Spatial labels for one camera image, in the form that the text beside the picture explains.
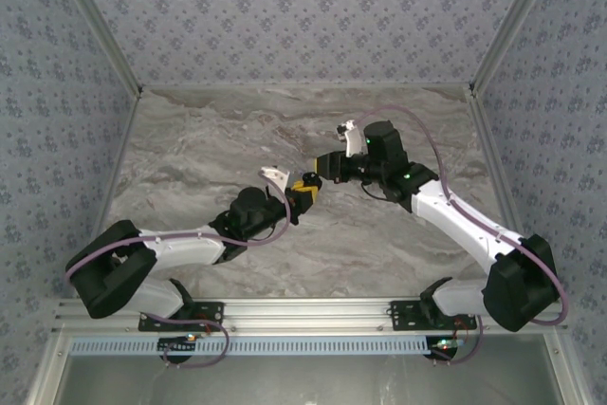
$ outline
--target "wallpaper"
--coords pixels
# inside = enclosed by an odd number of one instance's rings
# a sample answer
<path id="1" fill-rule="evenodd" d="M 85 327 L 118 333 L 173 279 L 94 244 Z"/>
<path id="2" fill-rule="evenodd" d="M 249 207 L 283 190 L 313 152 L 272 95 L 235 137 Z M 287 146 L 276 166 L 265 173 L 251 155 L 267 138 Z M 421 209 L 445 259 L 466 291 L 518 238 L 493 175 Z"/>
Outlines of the wallpaper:
<path id="1" fill-rule="evenodd" d="M 483 97 L 527 232 L 550 241 L 607 403 L 607 0 L 538 0 Z"/>
<path id="2" fill-rule="evenodd" d="M 21 404 L 130 107 L 72 0 L 0 1 L 0 403 Z"/>
<path id="3" fill-rule="evenodd" d="M 467 82 L 512 0 L 96 0 L 146 84 Z"/>

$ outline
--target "marble surface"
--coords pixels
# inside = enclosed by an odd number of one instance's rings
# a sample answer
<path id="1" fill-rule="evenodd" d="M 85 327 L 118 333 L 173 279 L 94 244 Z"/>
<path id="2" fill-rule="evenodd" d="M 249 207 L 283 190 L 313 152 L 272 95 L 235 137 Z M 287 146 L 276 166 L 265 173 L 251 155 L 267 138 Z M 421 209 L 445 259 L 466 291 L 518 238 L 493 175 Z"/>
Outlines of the marble surface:
<path id="1" fill-rule="evenodd" d="M 202 226 L 242 188 L 261 185 L 261 166 L 310 171 L 315 156 L 344 148 L 339 123 L 387 103 L 427 122 L 451 186 L 499 220 L 463 90 L 405 86 L 146 90 L 107 224 L 130 218 L 151 230 Z M 436 168 L 425 137 L 404 115 L 377 119 L 393 121 L 411 160 Z M 301 224 L 275 243 L 224 265 L 163 273 L 195 297 L 341 297 L 414 295 L 442 277 L 482 271 L 434 226 L 369 198 L 357 183 L 326 182 Z"/>

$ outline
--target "black mounting plate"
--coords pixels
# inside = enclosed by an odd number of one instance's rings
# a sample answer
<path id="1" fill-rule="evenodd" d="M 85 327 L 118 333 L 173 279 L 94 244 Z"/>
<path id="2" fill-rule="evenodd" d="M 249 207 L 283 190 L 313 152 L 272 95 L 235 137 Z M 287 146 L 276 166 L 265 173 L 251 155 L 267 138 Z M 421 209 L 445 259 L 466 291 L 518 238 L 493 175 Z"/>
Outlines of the black mounting plate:
<path id="1" fill-rule="evenodd" d="M 193 302 L 191 306 L 189 320 L 210 320 L 221 323 L 224 320 L 224 303 L 201 303 Z M 200 324 L 173 324 L 168 322 L 157 322 L 152 318 L 142 316 L 139 319 L 139 332 L 219 332 L 219 329 L 208 325 Z"/>
<path id="2" fill-rule="evenodd" d="M 392 319 L 392 329 L 394 331 L 462 330 L 463 328 L 455 323 L 457 320 L 462 321 L 470 331 L 476 329 L 477 327 L 476 318 L 468 315 L 446 317 L 444 321 L 442 321 L 444 324 L 442 324 L 440 327 L 436 327 L 435 325 L 432 325 L 424 316 L 419 300 L 392 301 L 390 302 L 388 314 Z"/>

